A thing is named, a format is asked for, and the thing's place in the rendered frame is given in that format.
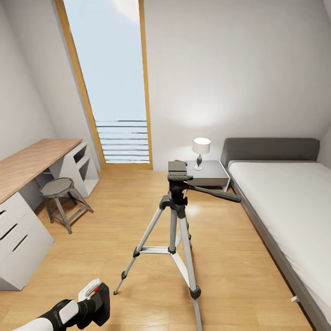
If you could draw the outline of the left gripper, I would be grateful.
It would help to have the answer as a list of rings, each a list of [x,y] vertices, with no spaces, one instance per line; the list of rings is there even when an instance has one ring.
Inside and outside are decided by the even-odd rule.
[[[84,319],[77,324],[78,328],[81,328],[104,305],[104,300],[100,291],[89,300],[82,302],[86,304],[86,314]]]

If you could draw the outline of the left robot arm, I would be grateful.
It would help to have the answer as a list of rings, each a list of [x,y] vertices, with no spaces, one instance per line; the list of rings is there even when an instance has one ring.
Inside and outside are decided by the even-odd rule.
[[[81,328],[103,305],[101,292],[90,295],[101,285],[101,280],[90,282],[79,294],[78,302],[65,300],[51,310],[12,331],[66,331],[77,324]]]

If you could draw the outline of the digital camera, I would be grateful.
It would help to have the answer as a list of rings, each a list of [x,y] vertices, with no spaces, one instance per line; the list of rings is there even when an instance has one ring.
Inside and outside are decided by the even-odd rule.
[[[95,322],[99,327],[101,327],[110,318],[109,287],[102,282],[101,285],[96,289],[96,291],[90,295],[90,298],[92,298],[99,291],[101,292],[101,295],[103,297],[104,305],[80,328],[81,330],[87,327],[92,321]]]

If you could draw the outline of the camera tripod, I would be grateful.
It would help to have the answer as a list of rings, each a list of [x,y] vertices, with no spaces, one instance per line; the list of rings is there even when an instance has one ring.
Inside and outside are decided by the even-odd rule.
[[[168,176],[167,180],[169,181],[169,192],[168,195],[164,195],[159,207],[149,224],[145,234],[142,237],[141,242],[138,247],[135,248],[133,252],[133,258],[127,267],[126,271],[123,271],[121,274],[121,282],[119,283],[117,289],[113,292],[116,295],[120,285],[123,280],[127,277],[127,274],[132,267],[135,259],[140,255],[144,254],[169,254],[174,259],[178,269],[180,270],[184,280],[186,281],[189,289],[190,295],[193,298],[194,309],[196,315],[196,321],[198,326],[198,331],[202,331],[202,325],[200,320],[200,312],[198,306],[198,298],[201,295],[200,287],[196,286],[194,278],[194,270],[191,258],[190,247],[193,247],[191,244],[191,234],[189,233],[189,224],[187,222],[185,206],[188,204],[188,198],[184,196],[183,191],[186,189],[191,189],[206,194],[211,194],[214,197],[222,198],[232,202],[241,202],[241,197],[239,195],[230,194],[217,190],[209,190],[205,188],[200,188],[198,186],[193,186],[187,184],[188,180],[193,180],[193,176],[188,176],[186,166],[188,166],[186,161],[175,160],[168,162]],[[155,224],[157,223],[159,217],[161,216],[163,210],[166,206],[171,208],[171,224],[170,224],[170,246],[144,246],[147,241],[150,233],[152,232]],[[176,235],[177,231],[177,218],[179,220],[180,231]],[[177,248],[182,240],[183,250],[185,255],[186,266],[184,265],[182,259],[177,253]]]

